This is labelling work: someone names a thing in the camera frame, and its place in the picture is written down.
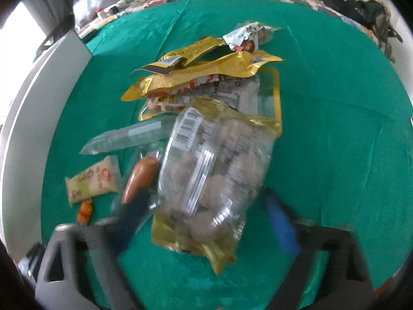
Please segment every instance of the curtain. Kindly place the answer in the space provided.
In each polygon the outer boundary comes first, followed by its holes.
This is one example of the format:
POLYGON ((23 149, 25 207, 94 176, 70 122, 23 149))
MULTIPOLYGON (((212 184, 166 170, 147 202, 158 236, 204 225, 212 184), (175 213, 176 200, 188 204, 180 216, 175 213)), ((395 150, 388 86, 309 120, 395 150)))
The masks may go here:
POLYGON ((23 3, 46 36, 73 11, 73 0, 23 0, 23 3))

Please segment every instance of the sausage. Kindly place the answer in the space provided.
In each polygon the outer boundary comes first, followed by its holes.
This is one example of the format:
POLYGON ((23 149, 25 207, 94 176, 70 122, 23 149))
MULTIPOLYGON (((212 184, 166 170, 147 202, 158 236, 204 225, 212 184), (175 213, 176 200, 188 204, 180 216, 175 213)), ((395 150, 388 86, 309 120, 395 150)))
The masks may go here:
POLYGON ((135 198, 138 188, 149 187, 158 172, 159 163, 155 157, 145 156, 133 167, 131 176, 122 195, 122 204, 130 203, 135 198))

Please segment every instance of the white panel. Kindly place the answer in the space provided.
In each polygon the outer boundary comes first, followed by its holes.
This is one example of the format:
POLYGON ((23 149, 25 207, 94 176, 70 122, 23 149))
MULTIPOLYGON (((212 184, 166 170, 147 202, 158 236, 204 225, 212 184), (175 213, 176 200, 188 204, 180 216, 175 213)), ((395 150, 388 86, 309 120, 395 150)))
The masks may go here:
POLYGON ((15 261, 41 241, 41 197, 50 144, 66 101, 92 54, 70 32, 42 58, 21 103, 16 100, 10 110, 14 119, 9 133, 4 132, 8 137, 0 173, 0 221, 2 240, 15 261))

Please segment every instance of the table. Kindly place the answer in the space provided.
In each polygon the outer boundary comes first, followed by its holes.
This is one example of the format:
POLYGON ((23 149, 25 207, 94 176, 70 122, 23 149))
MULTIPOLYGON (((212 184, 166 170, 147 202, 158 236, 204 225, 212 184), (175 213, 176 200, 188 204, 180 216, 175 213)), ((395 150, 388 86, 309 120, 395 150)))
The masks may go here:
MULTIPOLYGON (((280 73, 283 134, 264 185, 303 217, 356 231, 375 287, 403 262, 413 234, 412 105, 389 61, 363 33, 302 6, 268 0, 183 0, 111 22, 88 43, 93 58, 58 123, 46 166, 42 236, 73 222, 65 176, 104 155, 78 152, 92 137, 136 122, 139 102, 121 95, 144 74, 131 71, 205 35, 222 36, 239 22, 280 26, 262 46, 285 62, 280 73)), ((133 149, 115 152, 121 169, 133 149)), ((115 194, 94 199, 94 219, 108 216, 115 194)), ((150 243, 150 223, 119 259, 150 309, 263 309, 292 259, 273 238, 264 212, 248 213, 237 264, 215 275, 207 259, 150 243)), ((303 299, 311 302, 323 273, 314 267, 303 299)), ((102 292, 98 301, 105 305, 102 292)))

